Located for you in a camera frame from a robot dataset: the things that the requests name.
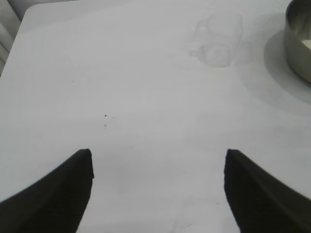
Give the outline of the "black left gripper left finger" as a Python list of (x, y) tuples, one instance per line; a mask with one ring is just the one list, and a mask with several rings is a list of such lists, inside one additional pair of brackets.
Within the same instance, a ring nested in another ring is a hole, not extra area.
[(49, 174), (0, 203), (0, 231), (77, 232), (93, 179), (91, 151), (77, 151)]

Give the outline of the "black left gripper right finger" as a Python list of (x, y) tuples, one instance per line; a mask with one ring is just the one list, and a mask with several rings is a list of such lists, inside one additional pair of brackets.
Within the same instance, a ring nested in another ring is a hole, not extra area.
[(311, 201), (239, 150), (228, 149), (224, 191), (242, 233), (309, 233)]

